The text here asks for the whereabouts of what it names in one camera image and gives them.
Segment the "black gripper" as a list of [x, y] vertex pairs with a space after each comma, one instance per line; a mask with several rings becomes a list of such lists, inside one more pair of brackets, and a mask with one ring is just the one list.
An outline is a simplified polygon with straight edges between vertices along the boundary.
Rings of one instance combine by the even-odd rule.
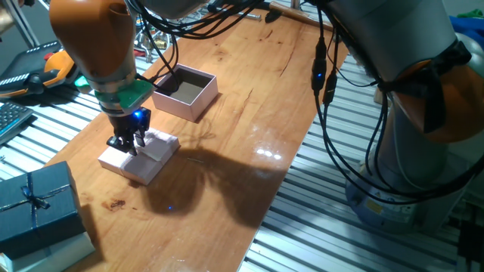
[[125, 116], [108, 116], [113, 126], [114, 136], [107, 140], [107, 145], [116, 150], [127, 152], [129, 139], [129, 154], [138, 155], [137, 148], [145, 147], [145, 132], [150, 128], [151, 110], [140, 107], [134, 112]]

